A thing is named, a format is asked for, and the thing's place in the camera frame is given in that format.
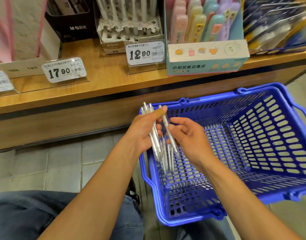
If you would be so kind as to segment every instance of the wooden shelf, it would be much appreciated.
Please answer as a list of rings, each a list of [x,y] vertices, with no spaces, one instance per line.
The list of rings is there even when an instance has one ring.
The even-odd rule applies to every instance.
[[[107,94],[147,88],[216,74],[167,76],[166,69],[129,75],[125,54],[105,55],[99,39],[64,43],[62,58],[79,56],[87,79],[67,84],[51,84],[44,75],[13,78],[21,94],[0,97],[0,114]],[[306,51],[249,58],[241,70],[306,59]]]

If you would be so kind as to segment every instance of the left hand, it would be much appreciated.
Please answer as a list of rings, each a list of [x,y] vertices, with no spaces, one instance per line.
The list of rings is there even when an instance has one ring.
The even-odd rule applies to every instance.
[[[167,106],[163,106],[162,109],[164,113],[167,112]],[[152,146],[152,142],[148,134],[152,130],[154,121],[158,121],[156,123],[158,136],[161,137],[163,135],[161,131],[162,125],[159,124],[161,121],[159,118],[161,116],[158,116],[158,114],[160,113],[153,112],[144,116],[141,114],[136,116],[124,135],[124,137],[128,138],[129,142],[134,143],[137,156],[141,155],[144,151],[148,150]]]

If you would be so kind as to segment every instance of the bundle of pens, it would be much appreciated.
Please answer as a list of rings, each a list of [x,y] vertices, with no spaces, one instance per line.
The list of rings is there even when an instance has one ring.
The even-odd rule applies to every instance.
[[[306,0],[245,0],[243,28],[251,54],[306,45]]]
[[[170,44],[226,41],[239,10],[238,0],[175,0]]]
[[[105,42],[138,41],[162,33],[157,0],[96,1],[101,12],[98,30]]]
[[[143,103],[143,107],[141,107],[142,115],[152,113],[153,111],[154,108],[152,104],[147,105],[145,102]],[[174,138],[167,129],[170,122],[166,114],[162,116],[162,121],[167,131],[168,137],[163,135],[161,139],[158,138],[156,123],[153,124],[152,131],[149,136],[151,138],[155,160],[161,163],[164,172],[172,172],[174,171],[174,155],[179,158],[180,153]]]

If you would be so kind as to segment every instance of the jeans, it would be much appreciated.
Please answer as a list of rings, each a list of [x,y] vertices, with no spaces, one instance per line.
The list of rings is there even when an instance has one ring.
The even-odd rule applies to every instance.
[[[14,191],[0,193],[0,240],[35,240],[77,193]],[[125,196],[111,240],[142,240],[143,218],[135,200]],[[207,219],[178,228],[177,240],[233,240],[226,219]]]

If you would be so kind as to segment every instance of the price label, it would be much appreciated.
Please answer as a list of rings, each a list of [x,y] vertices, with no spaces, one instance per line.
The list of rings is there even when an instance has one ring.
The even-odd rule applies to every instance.
[[[14,90],[14,86],[5,72],[0,71],[0,92]]]
[[[132,65],[163,62],[165,59],[164,42],[128,44],[126,47],[127,62]]]
[[[87,75],[83,61],[79,57],[45,63],[42,65],[42,69],[51,83],[76,79]]]

